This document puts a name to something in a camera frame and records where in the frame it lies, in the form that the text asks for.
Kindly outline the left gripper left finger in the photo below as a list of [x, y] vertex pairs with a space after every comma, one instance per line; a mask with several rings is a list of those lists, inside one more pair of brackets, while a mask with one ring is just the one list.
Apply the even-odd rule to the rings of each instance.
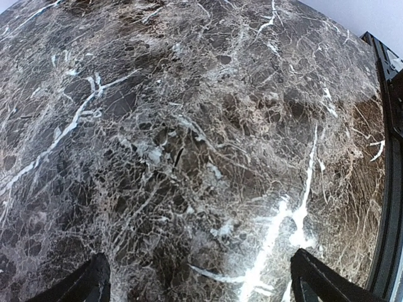
[[93, 254], [63, 280], [28, 301], [110, 301], [110, 272], [106, 255]]

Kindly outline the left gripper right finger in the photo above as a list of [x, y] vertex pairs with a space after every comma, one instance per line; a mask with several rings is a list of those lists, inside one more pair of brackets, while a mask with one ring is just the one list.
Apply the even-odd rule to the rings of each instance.
[[292, 290], [296, 301], [382, 301], [349, 282], [305, 249], [290, 259]]

